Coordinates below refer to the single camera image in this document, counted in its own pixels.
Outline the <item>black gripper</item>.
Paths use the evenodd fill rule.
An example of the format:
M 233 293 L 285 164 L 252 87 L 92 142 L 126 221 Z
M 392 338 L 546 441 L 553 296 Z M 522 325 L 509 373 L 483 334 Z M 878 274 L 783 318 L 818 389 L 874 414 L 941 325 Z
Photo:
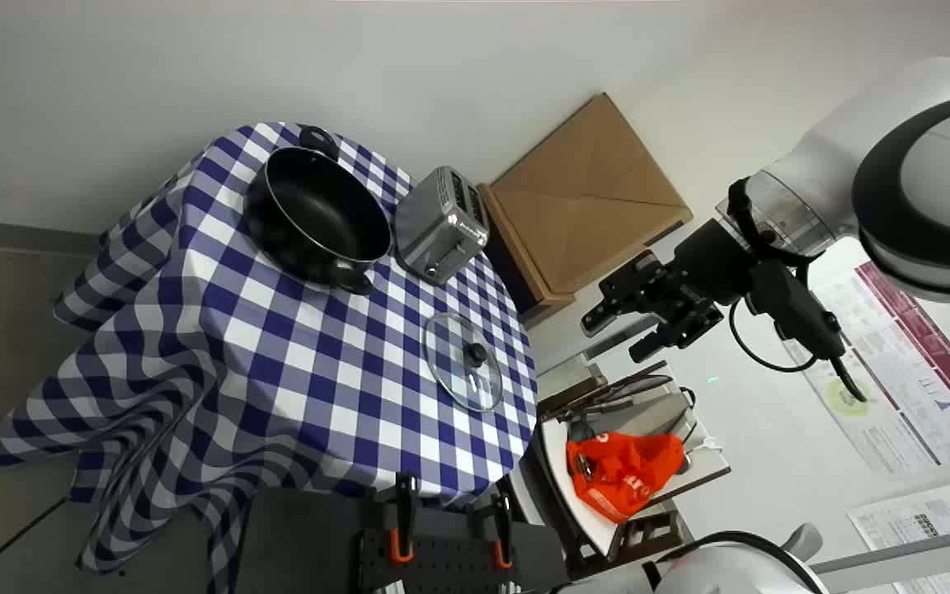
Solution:
M 664 347 L 686 351 L 708 334 L 722 314 L 698 303 L 732 303 L 747 290 L 755 253 L 716 219 L 698 224 L 671 249 L 670 261 L 654 250 L 636 253 L 601 281 L 601 303 L 579 318 L 597 334 L 626 310 L 650 314 L 654 329 L 630 347 L 630 361 L 643 363 Z

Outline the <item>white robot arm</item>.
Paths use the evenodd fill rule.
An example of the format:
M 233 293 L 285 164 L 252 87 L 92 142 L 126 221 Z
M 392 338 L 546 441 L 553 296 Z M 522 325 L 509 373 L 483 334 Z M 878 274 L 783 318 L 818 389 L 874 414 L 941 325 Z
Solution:
M 586 334 L 622 314 L 654 329 L 636 361 L 690 347 L 732 303 L 818 361 L 836 361 L 842 325 L 809 269 L 857 242 L 874 270 L 918 296 L 950 301 L 950 57 L 918 59 L 810 127 L 794 148 L 727 186 L 667 261 L 636 253 L 601 281 Z

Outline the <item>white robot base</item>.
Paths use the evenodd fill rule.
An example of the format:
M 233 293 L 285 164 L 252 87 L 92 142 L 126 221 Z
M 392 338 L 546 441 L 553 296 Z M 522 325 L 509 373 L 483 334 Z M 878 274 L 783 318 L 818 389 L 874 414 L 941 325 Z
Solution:
M 815 551 L 810 524 L 797 524 L 783 540 L 713 530 L 670 556 L 573 578 L 553 594 L 826 594 L 809 567 Z

